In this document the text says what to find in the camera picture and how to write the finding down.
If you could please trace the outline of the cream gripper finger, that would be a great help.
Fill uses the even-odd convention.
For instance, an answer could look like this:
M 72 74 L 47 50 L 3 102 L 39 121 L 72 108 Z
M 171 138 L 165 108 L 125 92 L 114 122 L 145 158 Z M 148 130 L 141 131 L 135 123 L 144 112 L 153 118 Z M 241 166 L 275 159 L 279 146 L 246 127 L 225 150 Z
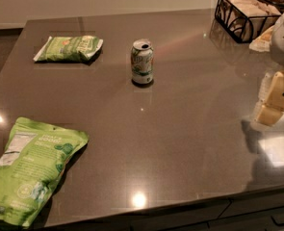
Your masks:
M 265 75 L 258 98 L 255 121 L 273 126 L 284 115 L 284 69 Z

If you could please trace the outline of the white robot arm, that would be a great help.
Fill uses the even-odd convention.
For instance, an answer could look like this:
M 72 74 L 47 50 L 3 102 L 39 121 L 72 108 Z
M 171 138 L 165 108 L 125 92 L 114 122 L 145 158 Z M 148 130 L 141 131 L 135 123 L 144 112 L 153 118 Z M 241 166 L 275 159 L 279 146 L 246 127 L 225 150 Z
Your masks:
M 271 59 L 281 65 L 282 69 L 273 75 L 265 75 L 254 110 L 254 121 L 268 127 L 284 115 L 284 13 L 274 24 L 270 53 Z

